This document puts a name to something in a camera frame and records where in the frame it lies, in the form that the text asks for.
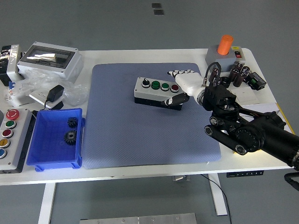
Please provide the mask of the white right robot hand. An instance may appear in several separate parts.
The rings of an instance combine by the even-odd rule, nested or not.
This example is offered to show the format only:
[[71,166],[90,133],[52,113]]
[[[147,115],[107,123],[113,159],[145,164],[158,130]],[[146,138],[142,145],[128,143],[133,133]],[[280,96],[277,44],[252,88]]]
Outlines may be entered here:
[[175,78],[183,93],[162,101],[161,105],[176,106],[187,102],[190,97],[193,97],[197,104],[202,105],[205,87],[202,86],[204,79],[199,73],[193,70],[173,70],[168,74]]

